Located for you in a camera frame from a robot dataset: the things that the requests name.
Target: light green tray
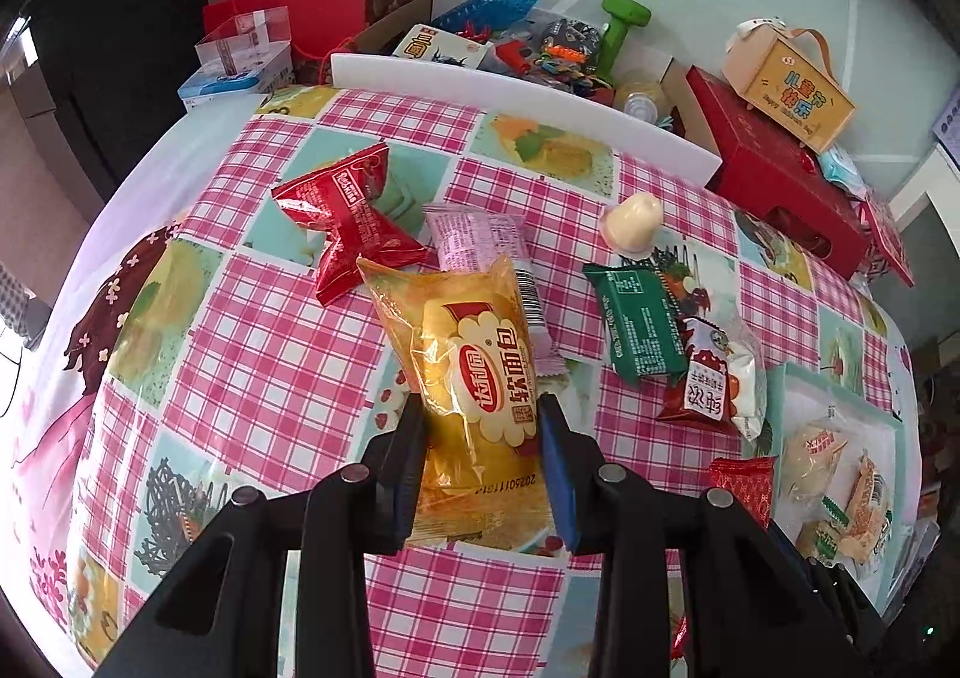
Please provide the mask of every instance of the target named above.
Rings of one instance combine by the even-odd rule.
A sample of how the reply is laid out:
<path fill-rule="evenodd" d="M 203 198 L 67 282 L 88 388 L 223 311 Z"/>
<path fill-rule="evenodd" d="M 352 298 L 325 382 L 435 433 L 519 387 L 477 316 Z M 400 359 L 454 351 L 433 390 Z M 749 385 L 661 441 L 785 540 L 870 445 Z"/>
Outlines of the light green tray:
<path fill-rule="evenodd" d="M 880 573 L 880 585 L 872 595 L 867 596 L 874 603 L 877 611 L 882 613 L 887 605 L 890 595 L 890 584 L 893 579 L 894 566 L 896 558 L 899 557 L 904 542 L 909 535 L 909 527 L 913 523 L 913 514 L 904 513 L 905 499 L 905 470 L 906 470 L 906 433 L 904 425 L 894 418 L 891 414 L 885 413 L 880 408 L 875 407 L 858 397 L 852 391 L 843 388 L 832 381 L 827 380 L 819 373 L 810 371 L 807 368 L 800 367 L 794 363 L 780 364 L 776 368 L 767 371 L 767 421 L 772 429 L 772 441 L 770 451 L 767 454 L 760 455 L 776 456 L 775 476 L 774 476 L 774 507 L 773 517 L 776 520 L 778 513 L 779 483 L 781 483 L 781 462 L 779 456 L 784 452 L 784 416 L 786 415 L 789 400 L 793 398 L 803 398 L 810 400 L 813 395 L 825 404 L 836 405 L 840 414 L 853 417 L 864 424 L 873 424 L 874 422 L 882 427 L 889 427 L 893 430 L 894 437 L 894 502 L 893 502 L 893 524 L 891 527 L 890 542 L 883 556 L 883 565 L 878 571 Z M 810 421 L 819 418 L 819 415 L 811 413 Z M 755 448 L 748 443 L 744 443 L 744 456 L 753 456 Z"/>

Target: pink checkered tablecloth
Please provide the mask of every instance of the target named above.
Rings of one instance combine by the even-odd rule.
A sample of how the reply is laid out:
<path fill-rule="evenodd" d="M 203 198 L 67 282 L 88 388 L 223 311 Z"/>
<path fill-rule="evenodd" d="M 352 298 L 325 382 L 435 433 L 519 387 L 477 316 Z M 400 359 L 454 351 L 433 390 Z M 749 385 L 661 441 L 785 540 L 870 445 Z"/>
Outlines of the pink checkered tablecloth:
<path fill-rule="evenodd" d="M 290 224 L 269 196 L 379 139 L 391 146 L 391 173 L 378 203 L 421 241 L 419 207 L 429 200 L 525 219 L 546 322 L 568 362 L 568 374 L 544 387 L 562 395 L 570 424 L 595 436 L 608 459 L 655 486 L 698 494 L 710 461 L 741 451 L 737 438 L 657 422 L 664 383 L 626 385 L 608 364 L 581 269 L 618 263 L 597 222 L 638 190 L 664 202 L 658 247 L 709 306 L 739 311 L 768 365 L 822 370 L 824 339 L 852 334 L 863 346 L 848 376 L 859 379 L 843 384 L 893 409 L 891 361 L 901 354 L 873 305 L 711 193 L 555 128 L 543 157 L 521 157 L 517 138 L 538 124 L 509 115 L 344 90 L 308 119 L 296 95 L 284 96 L 299 116 L 266 106 L 243 129 L 126 318 L 94 407 L 71 534 L 104 590 L 98 604 L 120 627 L 185 550 L 188 540 L 170 535 L 186 521 L 203 528 L 227 491 L 302 491 L 395 426 L 408 386 L 373 304 L 357 289 L 320 307 L 312 284 L 323 240 Z M 787 253 L 788 266 L 771 253 Z M 552 529 L 514 551 L 408 548 L 368 558 L 366 572 L 379 675 L 549 678 L 589 658 L 600 563 L 569 557 Z M 293 667 L 291 615 L 285 605 L 283 675 Z"/>

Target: blue bottle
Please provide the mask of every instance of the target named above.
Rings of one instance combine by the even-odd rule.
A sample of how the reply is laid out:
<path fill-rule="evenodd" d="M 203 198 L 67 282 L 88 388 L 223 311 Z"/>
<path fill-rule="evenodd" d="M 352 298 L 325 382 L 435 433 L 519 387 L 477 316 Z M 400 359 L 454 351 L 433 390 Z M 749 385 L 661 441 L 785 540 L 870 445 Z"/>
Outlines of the blue bottle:
<path fill-rule="evenodd" d="M 457 34 L 471 24 L 474 32 L 502 31 L 522 20 L 539 0 L 469 0 L 443 13 L 431 23 L 441 31 Z"/>

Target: metal screw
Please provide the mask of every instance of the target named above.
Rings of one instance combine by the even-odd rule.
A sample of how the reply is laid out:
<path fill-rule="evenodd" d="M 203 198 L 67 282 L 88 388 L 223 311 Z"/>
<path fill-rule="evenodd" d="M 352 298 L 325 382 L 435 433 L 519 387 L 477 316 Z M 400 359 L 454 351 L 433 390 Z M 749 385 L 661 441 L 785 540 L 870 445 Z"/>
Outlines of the metal screw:
<path fill-rule="evenodd" d="M 707 491 L 707 502 L 713 507 L 730 507 L 733 504 L 733 494 L 727 489 L 710 489 Z"/>
<path fill-rule="evenodd" d="M 240 486 L 230 495 L 230 501 L 237 507 L 251 505 L 260 498 L 260 491 L 253 486 Z"/>
<path fill-rule="evenodd" d="M 622 483 L 627 479 L 627 470 L 619 464 L 605 464 L 597 470 L 597 475 L 605 483 Z"/>
<path fill-rule="evenodd" d="M 340 477 L 346 483 L 362 483 L 370 477 L 370 468 L 365 464 L 347 464 L 340 470 Z"/>

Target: plastic bottle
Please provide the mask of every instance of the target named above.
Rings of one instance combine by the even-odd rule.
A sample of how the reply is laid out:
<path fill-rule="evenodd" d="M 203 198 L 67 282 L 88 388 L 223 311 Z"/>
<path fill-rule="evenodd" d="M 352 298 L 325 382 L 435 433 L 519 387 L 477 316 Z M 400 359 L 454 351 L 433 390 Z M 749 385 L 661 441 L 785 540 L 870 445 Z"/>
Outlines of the plastic bottle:
<path fill-rule="evenodd" d="M 443 13 L 431 25 L 441 31 L 457 34 L 471 24 L 475 32 L 490 28 L 504 31 L 522 20 L 539 0 L 469 0 Z"/>
<path fill-rule="evenodd" d="M 627 72 L 616 88 L 613 107 L 624 114 L 655 124 L 661 117 L 670 114 L 670 101 L 657 82 L 645 80 L 637 72 Z"/>

